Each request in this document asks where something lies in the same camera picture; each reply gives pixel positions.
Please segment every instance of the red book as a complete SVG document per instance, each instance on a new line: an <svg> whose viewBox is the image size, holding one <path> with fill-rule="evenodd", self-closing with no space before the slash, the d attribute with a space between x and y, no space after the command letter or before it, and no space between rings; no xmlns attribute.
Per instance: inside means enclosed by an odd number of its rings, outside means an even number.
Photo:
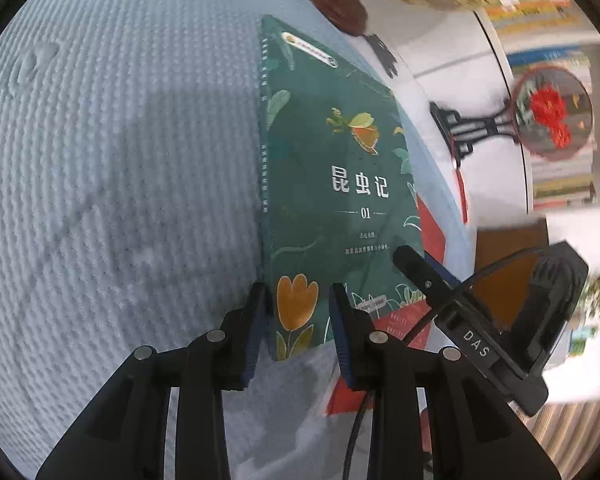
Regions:
<svg viewBox="0 0 600 480"><path fill-rule="evenodd" d="M420 213L420 228L422 229L422 247L427 253L440 263L445 259L445 235L440 230L433 216L417 197L418 212ZM403 338L406 333L418 322L418 320L429 311L425 300L411 303L400 310L395 310L388 316L374 320L374 326L378 330ZM429 337L431 325L427 325L420 334L410 343L410 347L423 349ZM337 378L333 386L333 393L326 406L326 414L356 412L362 402L364 392L353 392L347 388L342 377Z"/></svg>

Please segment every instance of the brown panel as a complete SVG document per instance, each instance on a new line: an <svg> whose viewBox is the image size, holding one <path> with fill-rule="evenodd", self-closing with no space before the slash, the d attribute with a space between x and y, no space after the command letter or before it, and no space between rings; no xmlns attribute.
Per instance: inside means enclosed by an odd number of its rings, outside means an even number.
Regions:
<svg viewBox="0 0 600 480"><path fill-rule="evenodd" d="M549 238L544 219L528 227L478 231L475 269L482 269L520 249L548 245ZM526 285L537 259L535 254L522 256L474 285L474 294L490 308L494 317L506 328L510 328L522 309L526 298Z"/></svg>

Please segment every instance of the orange tulip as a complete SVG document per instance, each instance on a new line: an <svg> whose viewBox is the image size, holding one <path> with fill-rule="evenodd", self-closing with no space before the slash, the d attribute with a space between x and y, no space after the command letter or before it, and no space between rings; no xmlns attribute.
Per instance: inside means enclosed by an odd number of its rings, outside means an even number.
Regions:
<svg viewBox="0 0 600 480"><path fill-rule="evenodd" d="M282 327L291 332L297 330L314 314L318 301L318 284L307 286L306 276L296 274L293 283L288 276L278 280L278 317Z"/></svg>

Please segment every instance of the white wall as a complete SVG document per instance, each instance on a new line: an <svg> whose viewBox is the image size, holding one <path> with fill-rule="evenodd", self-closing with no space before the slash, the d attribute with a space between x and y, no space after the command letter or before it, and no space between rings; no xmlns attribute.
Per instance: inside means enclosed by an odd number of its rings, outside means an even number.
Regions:
<svg viewBox="0 0 600 480"><path fill-rule="evenodd" d="M600 271L600 207L547 215L549 242L567 240L589 264ZM580 402L600 398L600 332L589 339L584 354L545 372L549 402Z"/></svg>

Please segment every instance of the black cable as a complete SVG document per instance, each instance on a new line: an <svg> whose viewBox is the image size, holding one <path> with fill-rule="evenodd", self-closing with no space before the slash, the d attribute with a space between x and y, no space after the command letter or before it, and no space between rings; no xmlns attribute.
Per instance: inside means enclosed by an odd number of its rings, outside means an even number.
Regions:
<svg viewBox="0 0 600 480"><path fill-rule="evenodd" d="M483 267L480 270L474 272L471 276L469 276L464 282L460 283L460 285L456 286L450 293L448 298L445 301L442 301L435 308L430 309L424 316L422 316L418 322L412 327L411 330L407 332L407 334L402 338L402 341L405 344L409 344L413 339L422 332L422 329L426 327L442 310L444 310L449 305L456 302L460 296L462 296L475 282L480 280L481 278L488 276L492 272L501 269L502 267L509 265L512 261L517 260L521 256L525 256L527 254L540 253L544 249L540 247L531 247L528 249L520 249L515 253L511 253L509 256L505 256L504 258L499 259L497 262L493 262L492 264ZM342 480L349 480L349 471L351 469L351 459L353 458L353 450L356 447L356 441L358 440L358 434L360 433L360 427L362 425L362 419L365 416L366 407L371 400L372 391L368 390L365 392L365 396L360 403L358 408L358 412L356 413L356 418L353 420L353 426L351 427L351 433L349 435L349 442L347 443L347 451L344 456L344 464L342 467Z"/></svg>

